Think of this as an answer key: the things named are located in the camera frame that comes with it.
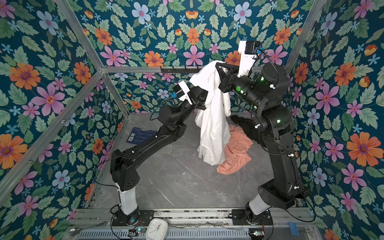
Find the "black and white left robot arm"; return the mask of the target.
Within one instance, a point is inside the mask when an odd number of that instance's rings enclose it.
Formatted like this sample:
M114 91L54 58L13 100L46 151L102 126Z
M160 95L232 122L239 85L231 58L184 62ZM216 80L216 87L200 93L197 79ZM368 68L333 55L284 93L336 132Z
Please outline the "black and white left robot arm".
M118 210L113 214L112 226L135 226L140 221L136 186L140 181L137 168L163 147L180 139L186 131L184 121L194 110L206 109L208 91L193 87L179 105L164 105L156 118L163 125L149 139L124 150L115 150L111 157L110 174L119 194Z

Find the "white cloth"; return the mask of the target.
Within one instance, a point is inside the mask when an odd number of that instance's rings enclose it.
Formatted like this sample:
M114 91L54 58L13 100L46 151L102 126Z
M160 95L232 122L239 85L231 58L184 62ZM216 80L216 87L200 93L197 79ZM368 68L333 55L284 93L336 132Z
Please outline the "white cloth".
M190 78L190 83L208 92L205 110L199 110L195 123L201 128L199 158L211 166L225 161L225 147L230 140L227 117L231 115L231 96L219 89L221 78L213 61Z

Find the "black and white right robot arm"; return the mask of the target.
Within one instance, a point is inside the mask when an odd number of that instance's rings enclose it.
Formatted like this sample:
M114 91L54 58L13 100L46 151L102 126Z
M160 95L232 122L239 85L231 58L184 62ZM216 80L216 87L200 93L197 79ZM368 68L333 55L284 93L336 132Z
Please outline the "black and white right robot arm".
M294 150L294 121L281 99L290 84L283 66L265 64L255 79L241 75L238 66L217 63L223 93L233 91L251 109L261 147L269 154L274 177L258 187L257 196L246 204L245 219L255 225L270 208L288 210L296 199L311 190L302 182Z

